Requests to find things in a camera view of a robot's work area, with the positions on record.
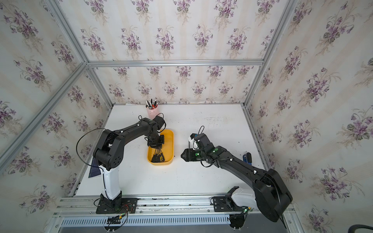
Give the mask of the yellow plastic storage tray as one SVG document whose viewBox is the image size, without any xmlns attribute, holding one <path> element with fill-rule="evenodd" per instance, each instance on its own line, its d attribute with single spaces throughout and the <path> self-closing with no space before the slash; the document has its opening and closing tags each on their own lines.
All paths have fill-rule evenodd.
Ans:
<svg viewBox="0 0 373 233">
<path fill-rule="evenodd" d="M 174 133 L 172 130 L 166 129 L 164 130 L 160 135 L 164 135 L 165 142 L 164 145 L 162 146 L 162 152 L 165 157 L 164 162 L 160 163 L 152 163 L 151 162 L 151 153 L 152 153 L 152 148 L 148 147 L 148 152 L 147 152 L 147 160 L 150 164 L 154 166 L 165 166 L 169 165 L 172 163 L 173 158 L 174 158 Z"/>
</svg>

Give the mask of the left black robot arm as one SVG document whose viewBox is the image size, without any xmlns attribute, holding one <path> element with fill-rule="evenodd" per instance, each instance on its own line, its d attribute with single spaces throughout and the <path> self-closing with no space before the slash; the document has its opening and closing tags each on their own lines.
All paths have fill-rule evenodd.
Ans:
<svg viewBox="0 0 373 233">
<path fill-rule="evenodd" d="M 124 147 L 131 141 L 145 136 L 147 146 L 161 149 L 164 136 L 160 135 L 166 123 L 163 117 L 143 118 L 139 122 L 123 129 L 111 131 L 105 129 L 96 145 L 93 157 L 97 159 L 99 169 L 103 172 L 104 189 L 101 201 L 115 208 L 121 206 L 122 192 L 119 187 L 118 167 L 123 161 Z"/>
</svg>

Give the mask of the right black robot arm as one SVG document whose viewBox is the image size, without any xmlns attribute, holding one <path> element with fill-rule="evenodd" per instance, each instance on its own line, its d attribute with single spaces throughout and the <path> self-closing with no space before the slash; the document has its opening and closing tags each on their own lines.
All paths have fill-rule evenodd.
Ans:
<svg viewBox="0 0 373 233">
<path fill-rule="evenodd" d="M 188 149 L 181 154 L 186 162 L 207 162 L 244 181 L 253 191 L 259 211 L 272 222 L 277 222 L 293 201 L 293 197 L 279 173 L 273 169 L 256 168 L 221 146 L 214 146 L 206 134 L 191 134 Z"/>
</svg>

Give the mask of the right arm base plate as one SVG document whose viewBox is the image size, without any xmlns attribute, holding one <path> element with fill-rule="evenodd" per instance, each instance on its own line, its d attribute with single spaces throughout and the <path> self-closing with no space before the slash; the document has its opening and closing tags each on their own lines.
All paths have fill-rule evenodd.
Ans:
<svg viewBox="0 0 373 233">
<path fill-rule="evenodd" d="M 214 212 L 250 212 L 253 208 L 246 206 L 237 206 L 230 198 L 217 196 L 210 198 L 210 204 Z"/>
</svg>

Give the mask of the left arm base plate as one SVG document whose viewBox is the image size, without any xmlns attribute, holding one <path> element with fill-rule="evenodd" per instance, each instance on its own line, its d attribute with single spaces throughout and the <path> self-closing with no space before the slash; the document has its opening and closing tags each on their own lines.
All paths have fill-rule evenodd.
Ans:
<svg viewBox="0 0 373 233">
<path fill-rule="evenodd" d="M 136 211 L 137 198 L 123 198 L 121 194 L 114 200 L 107 199 L 103 194 L 97 204 L 96 214 L 134 214 Z"/>
</svg>

